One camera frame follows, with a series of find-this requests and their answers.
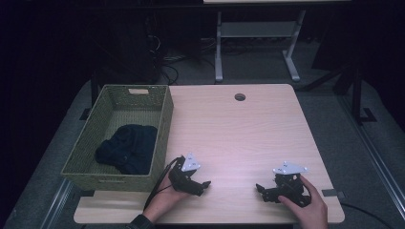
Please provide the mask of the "dark blue cloth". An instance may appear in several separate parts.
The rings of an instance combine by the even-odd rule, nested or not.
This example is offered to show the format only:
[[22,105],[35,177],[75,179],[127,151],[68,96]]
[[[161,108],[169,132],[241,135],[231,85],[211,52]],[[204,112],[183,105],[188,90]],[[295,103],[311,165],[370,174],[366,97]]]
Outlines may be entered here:
[[124,175],[148,175],[157,134],[158,129],[153,126],[123,125],[99,145],[95,160],[114,166]]

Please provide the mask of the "person's left hand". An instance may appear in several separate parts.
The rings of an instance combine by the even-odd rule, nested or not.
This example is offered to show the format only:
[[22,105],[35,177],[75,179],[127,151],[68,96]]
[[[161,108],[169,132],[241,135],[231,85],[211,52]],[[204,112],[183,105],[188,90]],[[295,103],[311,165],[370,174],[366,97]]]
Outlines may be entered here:
[[172,210],[179,202],[189,197],[190,195],[187,193],[176,191],[172,187],[169,177],[165,176],[158,188],[158,192],[153,196],[142,214],[152,223],[157,223],[162,216]]

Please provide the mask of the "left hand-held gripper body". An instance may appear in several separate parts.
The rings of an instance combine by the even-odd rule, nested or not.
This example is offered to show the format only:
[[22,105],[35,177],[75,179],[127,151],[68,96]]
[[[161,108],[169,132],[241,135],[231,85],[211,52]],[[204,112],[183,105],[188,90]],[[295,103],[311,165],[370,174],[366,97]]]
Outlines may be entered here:
[[189,153],[187,156],[178,157],[168,176],[172,187],[178,192],[198,197],[201,196],[204,185],[191,178],[200,168],[200,163],[192,153]]

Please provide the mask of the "green woven basket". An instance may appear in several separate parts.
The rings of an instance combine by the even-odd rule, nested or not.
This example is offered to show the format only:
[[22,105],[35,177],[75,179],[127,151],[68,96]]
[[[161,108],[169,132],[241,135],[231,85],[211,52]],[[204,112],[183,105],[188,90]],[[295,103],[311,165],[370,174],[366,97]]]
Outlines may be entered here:
[[174,109],[167,86],[106,85],[61,175],[83,190],[150,192]]

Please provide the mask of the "black metal stand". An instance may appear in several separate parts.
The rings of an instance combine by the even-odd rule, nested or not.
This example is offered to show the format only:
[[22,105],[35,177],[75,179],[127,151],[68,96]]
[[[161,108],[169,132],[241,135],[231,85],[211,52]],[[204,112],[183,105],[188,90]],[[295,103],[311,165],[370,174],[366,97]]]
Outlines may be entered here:
[[358,125],[364,122],[375,122],[376,118],[369,108],[361,107],[362,94],[362,73],[358,61],[348,62],[338,67],[337,69],[327,73],[326,75],[314,80],[308,85],[296,89],[296,92],[309,92],[322,84],[337,77],[337,81],[332,87],[332,91],[336,95],[345,95],[349,89],[352,89],[351,114]]

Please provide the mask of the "grey table clamp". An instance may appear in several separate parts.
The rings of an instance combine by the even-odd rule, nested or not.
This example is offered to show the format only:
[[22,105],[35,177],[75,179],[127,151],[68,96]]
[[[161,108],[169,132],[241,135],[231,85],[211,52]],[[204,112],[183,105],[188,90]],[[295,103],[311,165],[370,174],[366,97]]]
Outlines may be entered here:
[[346,196],[342,191],[336,191],[335,189],[325,189],[322,191],[324,197],[337,197],[338,199],[344,199]]

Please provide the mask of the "person's right hand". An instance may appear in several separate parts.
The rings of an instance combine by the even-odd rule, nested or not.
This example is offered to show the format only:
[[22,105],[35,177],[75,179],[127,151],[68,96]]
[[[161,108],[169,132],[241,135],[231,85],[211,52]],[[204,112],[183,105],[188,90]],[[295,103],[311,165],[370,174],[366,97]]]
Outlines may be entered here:
[[304,176],[301,176],[301,180],[309,191],[309,205],[300,207],[284,196],[279,196],[278,200],[298,218],[302,229],[329,229],[327,204],[317,189]]

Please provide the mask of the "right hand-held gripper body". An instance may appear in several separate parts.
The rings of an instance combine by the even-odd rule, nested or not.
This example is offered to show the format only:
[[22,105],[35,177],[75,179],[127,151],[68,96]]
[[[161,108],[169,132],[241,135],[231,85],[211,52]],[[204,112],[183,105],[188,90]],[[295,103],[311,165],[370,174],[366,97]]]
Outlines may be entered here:
[[308,206],[310,200],[304,196],[304,184],[301,180],[301,174],[308,170],[305,166],[288,161],[284,161],[280,167],[274,168],[276,187],[269,189],[261,187],[264,202],[279,203],[278,197],[283,196],[300,207]]

